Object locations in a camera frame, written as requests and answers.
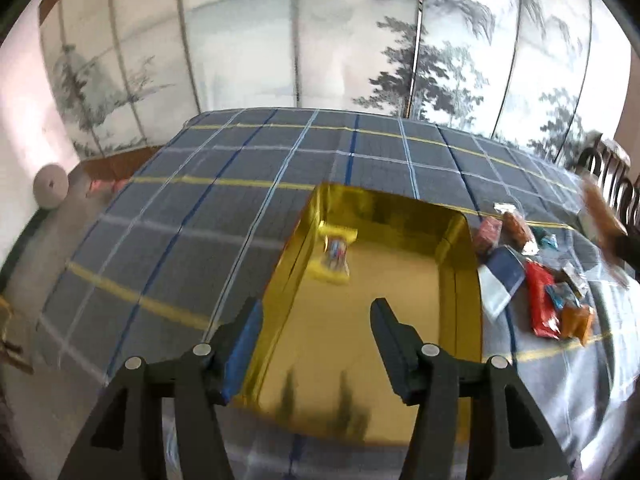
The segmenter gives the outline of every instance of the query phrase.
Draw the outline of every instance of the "gold tray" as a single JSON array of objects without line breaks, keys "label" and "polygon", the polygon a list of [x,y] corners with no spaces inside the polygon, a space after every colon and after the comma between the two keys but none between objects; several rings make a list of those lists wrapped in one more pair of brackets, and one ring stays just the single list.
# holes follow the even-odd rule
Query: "gold tray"
[{"label": "gold tray", "polygon": [[[307,276],[321,221],[358,230],[350,281]],[[393,393],[369,324],[387,298],[400,322],[450,354],[481,359],[478,264],[466,218],[444,206],[323,183],[314,189],[263,297],[264,322],[236,399],[297,433],[407,444],[417,406]],[[469,404],[461,401],[460,439]]]}]

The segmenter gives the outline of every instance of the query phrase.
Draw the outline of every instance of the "wall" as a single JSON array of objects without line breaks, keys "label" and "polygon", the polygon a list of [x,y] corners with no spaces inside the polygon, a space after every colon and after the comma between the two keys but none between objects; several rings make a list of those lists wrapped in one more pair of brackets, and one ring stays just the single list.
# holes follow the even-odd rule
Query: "wall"
[{"label": "wall", "polygon": [[0,46],[0,266],[37,211],[32,183],[50,163],[79,162],[47,80],[32,0]]},{"label": "wall", "polygon": [[635,182],[640,174],[640,58],[633,51],[629,88],[614,139],[631,157],[629,178]]},{"label": "wall", "polygon": [[41,34],[82,158],[249,106],[410,108],[558,162],[613,136],[630,47],[601,0],[423,1],[47,0]]}]

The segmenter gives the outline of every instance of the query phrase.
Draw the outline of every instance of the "plaid tablecloth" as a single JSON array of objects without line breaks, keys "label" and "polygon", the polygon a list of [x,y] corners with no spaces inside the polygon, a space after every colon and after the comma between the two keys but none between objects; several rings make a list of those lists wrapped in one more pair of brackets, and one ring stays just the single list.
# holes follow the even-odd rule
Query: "plaid tablecloth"
[{"label": "plaid tablecloth", "polygon": [[[150,160],[88,232],[52,291],[37,340],[46,360],[96,396],[130,355],[173,358],[260,296],[315,184],[332,180],[462,211],[471,227],[514,203],[555,233],[547,263],[585,272],[597,311],[586,348],[536,338],[523,286],[484,320],[484,355],[512,360],[568,460],[629,397],[640,365],[640,286],[607,272],[580,234],[578,178],[482,137],[349,112],[254,108],[202,114]],[[219,412],[236,478],[396,478],[405,450],[289,434]],[[167,453],[177,463],[166,410]],[[598,434],[606,427],[606,434]],[[455,471],[464,471],[460,450]]]}]

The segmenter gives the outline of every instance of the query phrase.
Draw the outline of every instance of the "wooden chair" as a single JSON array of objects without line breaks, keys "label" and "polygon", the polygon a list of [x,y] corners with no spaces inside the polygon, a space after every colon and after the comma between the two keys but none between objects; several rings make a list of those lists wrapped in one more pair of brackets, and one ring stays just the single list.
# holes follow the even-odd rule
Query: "wooden chair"
[{"label": "wooden chair", "polygon": [[629,156],[615,141],[598,136],[593,146],[582,150],[576,164],[577,168],[596,178],[604,199],[627,230],[630,226],[637,227],[640,200],[637,187],[627,176],[630,162]]},{"label": "wooden chair", "polygon": [[22,347],[7,341],[7,328],[15,312],[2,296],[0,296],[0,308],[4,311],[4,316],[0,317],[0,362],[8,363],[18,368],[18,370],[31,375],[33,374],[33,367],[25,361],[22,355]]},{"label": "wooden chair", "polygon": [[609,205],[617,210],[623,183],[633,186],[626,177],[631,167],[631,158],[615,140],[603,139],[602,135],[596,137],[593,147],[602,156],[600,188]]}]

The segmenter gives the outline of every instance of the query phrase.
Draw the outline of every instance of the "yellow stripe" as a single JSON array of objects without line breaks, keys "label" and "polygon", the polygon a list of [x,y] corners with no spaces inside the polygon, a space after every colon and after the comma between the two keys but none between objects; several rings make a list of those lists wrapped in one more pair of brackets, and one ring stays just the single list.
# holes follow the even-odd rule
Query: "yellow stripe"
[{"label": "yellow stripe", "polygon": [[[137,184],[150,184],[156,182],[165,182],[168,180],[166,176],[132,176],[130,181]],[[206,178],[200,176],[176,176],[171,179],[171,183],[181,182],[183,184],[215,184],[216,186],[244,186],[244,187],[271,187],[273,182],[269,180],[243,180],[240,178]],[[297,189],[304,191],[312,191],[316,186],[313,184],[296,184],[294,182],[280,182],[278,189]]]},{"label": "yellow stripe", "polygon": [[[130,179],[132,182],[137,183],[148,183],[148,182],[164,182],[167,180],[167,177],[164,176],[134,176]],[[271,187],[273,182],[269,182],[268,180],[242,180],[240,178],[219,178],[214,180],[212,178],[201,178],[195,176],[180,176],[175,177],[171,180],[171,182],[183,182],[185,184],[212,184],[214,183],[216,186],[245,186],[245,187]],[[294,182],[281,182],[277,186],[279,189],[297,189],[304,191],[312,191],[314,189],[313,184],[296,184]],[[468,213],[471,215],[478,214],[474,209],[468,209],[466,207],[460,207],[457,205],[449,205],[449,204],[441,204],[437,203],[435,205],[441,205],[444,207],[448,207],[449,209],[453,209],[455,211],[460,211],[461,213]],[[501,214],[498,213],[486,213],[481,211],[480,214],[482,216],[492,216],[494,218],[502,218]],[[536,226],[536,227],[548,227],[548,228],[556,228],[556,229],[569,229],[571,231],[575,231],[575,228],[571,227],[567,224],[561,224],[558,222],[537,222],[537,221],[527,221],[527,224]]]},{"label": "yellow stripe", "polygon": [[79,278],[93,283],[97,288],[100,288],[100,290],[104,290],[116,298],[128,301],[129,303],[139,303],[142,308],[148,310],[152,314],[156,314],[156,316],[164,317],[169,321],[189,326],[191,328],[196,328],[198,330],[206,330],[209,327],[209,318],[207,317],[142,296],[139,292],[126,286],[119,285],[104,276],[99,276],[75,262],[68,262],[66,264],[66,268]]},{"label": "yellow stripe", "polygon": [[[243,124],[243,123],[238,123],[238,124],[228,124],[227,126],[225,126],[224,124],[196,124],[195,126],[192,126],[191,129],[192,130],[218,130],[218,129],[222,129],[222,128],[304,128],[305,125],[304,124]],[[354,128],[350,128],[348,126],[311,126],[309,128],[310,130],[345,130],[347,132],[352,132],[354,130]],[[385,136],[385,137],[394,137],[396,139],[402,139],[402,135],[398,135],[398,134],[390,134],[389,132],[377,132],[374,130],[363,130],[358,128],[356,131],[358,131],[359,133],[362,134],[369,134],[369,135],[381,135],[381,136]],[[505,166],[509,166],[510,168],[515,168],[516,170],[522,170],[525,171],[526,173],[532,174],[533,176],[536,176],[542,180],[544,180],[545,182],[549,182],[550,184],[555,184],[558,187],[561,187],[567,191],[571,191],[574,192],[573,189],[571,189],[570,187],[565,186],[564,184],[561,184],[560,182],[556,181],[556,180],[551,180],[550,178],[547,178],[546,176],[544,176],[541,173],[536,173],[535,171],[531,171],[531,170],[527,170],[526,168],[523,168],[521,166],[518,166],[517,164],[513,164],[512,162],[507,162],[506,160],[502,160],[501,158],[497,158],[495,156],[490,156],[490,155],[485,155],[484,153],[480,153],[480,152],[474,152],[473,150],[467,150],[466,148],[459,148],[458,146],[449,146],[448,144],[444,143],[444,142],[439,142],[437,140],[429,140],[429,139],[421,139],[420,137],[407,137],[408,140],[416,140],[417,142],[424,142],[427,144],[435,144],[436,146],[444,146],[445,148],[451,148],[452,150],[457,150],[459,152],[463,152],[463,153],[468,153],[469,155],[475,155],[475,156],[481,156],[482,158],[489,158],[489,160],[492,160],[494,162],[498,162],[499,164],[503,164]]]},{"label": "yellow stripe", "polygon": [[[637,328],[627,328],[627,329],[620,329],[620,330],[613,330],[612,332],[605,332],[603,334],[597,334],[597,335],[593,335],[590,338],[587,339],[586,345],[592,345],[594,343],[597,343],[598,341],[604,341],[606,339],[610,339],[616,336],[620,336],[620,335],[625,335],[628,333],[637,333],[638,329]],[[561,343],[557,346],[553,346],[551,348],[541,348],[541,349],[537,349],[537,350],[525,350],[522,352],[517,352],[516,353],[516,359],[519,363],[526,363],[526,362],[530,362],[530,361],[538,361],[540,359],[546,359],[549,357],[553,357],[556,355],[560,355],[562,352],[565,351],[571,351],[571,350],[575,350],[578,348],[582,348],[582,344],[580,343],[580,341],[573,339],[571,341],[565,342],[565,343]],[[511,359],[511,355],[510,354],[502,354],[503,357],[505,358],[509,358]],[[486,362],[487,359],[490,356],[485,356],[482,358],[483,362]]]}]

